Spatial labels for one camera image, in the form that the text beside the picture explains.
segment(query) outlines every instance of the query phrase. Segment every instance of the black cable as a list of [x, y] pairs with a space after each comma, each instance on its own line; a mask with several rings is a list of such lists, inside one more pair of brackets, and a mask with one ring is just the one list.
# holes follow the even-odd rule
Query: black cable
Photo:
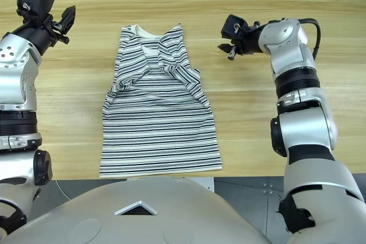
[[316, 27], [316, 42], [315, 42], [315, 47], [314, 47], [314, 51], [313, 51], [313, 58], [315, 60], [316, 55], [318, 54], [319, 45], [320, 45], [320, 37], [321, 37], [320, 25], [314, 18], [299, 19], [299, 22], [301, 24], [310, 23], [310, 24], [315, 25], [315, 27]]

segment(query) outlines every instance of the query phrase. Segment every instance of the white cable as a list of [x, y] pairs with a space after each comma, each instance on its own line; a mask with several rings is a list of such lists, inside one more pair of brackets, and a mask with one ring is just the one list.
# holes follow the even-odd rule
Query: white cable
[[57, 187], [58, 187], [58, 189], [60, 190], [60, 192], [62, 192], [62, 194], [68, 199], [68, 200], [71, 200], [71, 198], [67, 195], [67, 194], [65, 194], [65, 192], [63, 191], [63, 189], [61, 188], [61, 186], [59, 185], [59, 183], [58, 183], [58, 181], [57, 180], [55, 180], [56, 181], [56, 185], [57, 185]]

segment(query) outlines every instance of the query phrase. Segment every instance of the wood grain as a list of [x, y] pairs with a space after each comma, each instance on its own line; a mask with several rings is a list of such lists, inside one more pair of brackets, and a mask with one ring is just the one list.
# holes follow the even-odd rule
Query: wood grain
[[[21, 19], [16, 0], [0, 0], [0, 33]], [[56, 0], [54, 18], [76, 5], [70, 43], [44, 55], [36, 81], [39, 131], [51, 153], [55, 179], [98, 178], [101, 106], [113, 77], [120, 28], [132, 23], [162, 34], [182, 23], [192, 66], [215, 114], [221, 171], [194, 176], [283, 175], [285, 159], [271, 148], [276, 116], [269, 57], [229, 62], [216, 45], [230, 14], [249, 23], [314, 17], [322, 28], [317, 68], [339, 126], [337, 157], [354, 173], [366, 172], [366, 0]], [[306, 27], [313, 45], [315, 30]]]

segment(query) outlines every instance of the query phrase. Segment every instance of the vent grille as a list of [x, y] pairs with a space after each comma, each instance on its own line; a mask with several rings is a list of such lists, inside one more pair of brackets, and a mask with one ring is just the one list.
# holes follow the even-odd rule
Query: vent grille
[[140, 205], [121, 215], [153, 215], [153, 214]]
[[158, 212], [143, 201], [132, 203], [114, 213], [114, 215], [157, 215]]

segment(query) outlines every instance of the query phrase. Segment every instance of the shirt neckline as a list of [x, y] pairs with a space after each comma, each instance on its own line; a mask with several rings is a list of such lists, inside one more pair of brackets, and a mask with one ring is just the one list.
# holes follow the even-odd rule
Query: shirt neckline
[[146, 38], [151, 39], [154, 41], [161, 41], [164, 39], [169, 33], [171, 33], [173, 30], [182, 30], [181, 24], [175, 25], [173, 28], [171, 28], [169, 31], [167, 31], [165, 34], [162, 35], [155, 35], [151, 34], [148, 31], [144, 30], [140, 25], [131, 25], [131, 32], [136, 36], [140, 38]]

